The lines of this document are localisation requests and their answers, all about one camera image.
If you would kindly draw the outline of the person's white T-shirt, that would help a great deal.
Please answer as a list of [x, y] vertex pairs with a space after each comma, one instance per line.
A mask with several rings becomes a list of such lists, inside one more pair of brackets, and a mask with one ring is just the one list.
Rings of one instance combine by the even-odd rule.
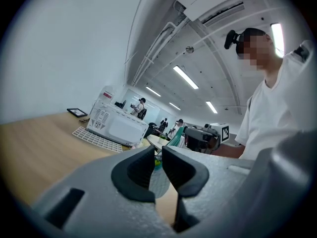
[[284, 57], [275, 57], [262, 68], [264, 79], [247, 101], [247, 110], [235, 140], [245, 147], [240, 159], [255, 160], [265, 148], [275, 147], [299, 131], [284, 94], [306, 68], [314, 50], [305, 40]]

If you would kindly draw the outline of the artificial flower bouquet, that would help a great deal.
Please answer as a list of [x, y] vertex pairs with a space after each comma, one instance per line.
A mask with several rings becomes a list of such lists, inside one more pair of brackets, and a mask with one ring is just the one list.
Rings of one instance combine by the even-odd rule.
[[133, 145], [131, 147], [131, 149], [138, 149], [138, 148], [142, 148], [142, 147], [149, 146], [149, 145], [150, 145], [150, 143], [148, 142], [148, 140], [143, 139], [140, 143]]

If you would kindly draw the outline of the black picture frame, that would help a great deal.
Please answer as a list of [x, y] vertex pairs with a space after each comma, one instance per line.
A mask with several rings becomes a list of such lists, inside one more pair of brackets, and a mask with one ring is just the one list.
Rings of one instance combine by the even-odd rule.
[[86, 117], [88, 114], [78, 108], [66, 109], [69, 113], [77, 118]]

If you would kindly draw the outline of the white air conditioner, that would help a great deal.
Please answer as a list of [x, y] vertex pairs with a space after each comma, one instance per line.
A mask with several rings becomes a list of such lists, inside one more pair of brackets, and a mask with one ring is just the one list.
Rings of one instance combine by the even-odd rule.
[[242, 0], [176, 0], [185, 10], [186, 17], [194, 22], [212, 24], [245, 9]]

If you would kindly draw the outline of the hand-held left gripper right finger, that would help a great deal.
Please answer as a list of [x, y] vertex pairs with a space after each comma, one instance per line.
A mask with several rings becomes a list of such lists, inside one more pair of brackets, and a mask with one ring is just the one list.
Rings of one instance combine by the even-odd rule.
[[177, 191], [173, 229], [183, 232], [218, 210], [241, 186], [253, 165], [252, 160], [164, 146], [162, 168]]

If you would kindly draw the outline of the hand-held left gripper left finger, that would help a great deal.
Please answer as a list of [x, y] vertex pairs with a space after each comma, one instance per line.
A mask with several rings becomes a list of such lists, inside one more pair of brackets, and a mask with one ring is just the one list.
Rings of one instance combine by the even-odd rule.
[[33, 210], [62, 238], [171, 238], [156, 211], [154, 147], [93, 160], [45, 191]]

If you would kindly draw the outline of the person's right forearm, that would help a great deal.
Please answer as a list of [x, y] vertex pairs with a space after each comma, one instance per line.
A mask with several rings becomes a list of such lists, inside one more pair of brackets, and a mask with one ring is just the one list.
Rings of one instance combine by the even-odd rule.
[[221, 157], [227, 157], [227, 158], [239, 158], [245, 150], [245, 146], [239, 145], [239, 146], [230, 146], [227, 144], [221, 144], [215, 151], [213, 151], [211, 154]]

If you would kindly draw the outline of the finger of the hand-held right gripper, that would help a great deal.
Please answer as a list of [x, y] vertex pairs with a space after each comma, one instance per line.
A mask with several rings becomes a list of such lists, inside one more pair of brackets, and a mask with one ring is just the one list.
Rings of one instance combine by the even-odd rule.
[[185, 146], [195, 152], [211, 154], [213, 151], [213, 133], [193, 127], [184, 129]]

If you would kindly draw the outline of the white lattice rack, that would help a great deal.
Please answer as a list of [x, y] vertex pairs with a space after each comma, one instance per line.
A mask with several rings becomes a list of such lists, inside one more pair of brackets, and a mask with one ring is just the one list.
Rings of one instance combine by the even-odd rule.
[[75, 137], [90, 143], [92, 145], [95, 145], [97, 147], [115, 152], [115, 153], [121, 153], [122, 152], [122, 145], [118, 144], [116, 142], [110, 141], [108, 139], [102, 138], [96, 134], [93, 134], [86, 130], [84, 127], [80, 126], [75, 131], [72, 132], [72, 135]]

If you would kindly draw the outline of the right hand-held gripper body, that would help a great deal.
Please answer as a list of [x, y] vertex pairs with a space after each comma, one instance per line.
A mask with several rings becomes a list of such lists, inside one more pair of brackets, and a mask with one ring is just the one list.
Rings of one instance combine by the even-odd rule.
[[212, 134], [204, 153], [214, 152], [222, 143], [229, 139], [229, 124], [227, 123], [206, 123], [202, 130]]

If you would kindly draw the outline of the clear water bottle red label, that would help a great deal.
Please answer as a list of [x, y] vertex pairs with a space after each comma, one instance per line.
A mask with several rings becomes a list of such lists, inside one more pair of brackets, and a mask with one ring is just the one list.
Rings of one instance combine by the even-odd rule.
[[106, 85], [99, 94], [99, 99], [104, 102], [111, 102], [116, 94], [114, 85]]

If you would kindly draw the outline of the white microwave oven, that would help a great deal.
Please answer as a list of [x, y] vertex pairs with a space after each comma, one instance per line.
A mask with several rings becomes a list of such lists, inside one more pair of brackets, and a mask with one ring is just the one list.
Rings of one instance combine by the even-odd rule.
[[132, 147], [139, 144], [148, 124], [111, 103], [97, 100], [86, 129], [100, 137]]

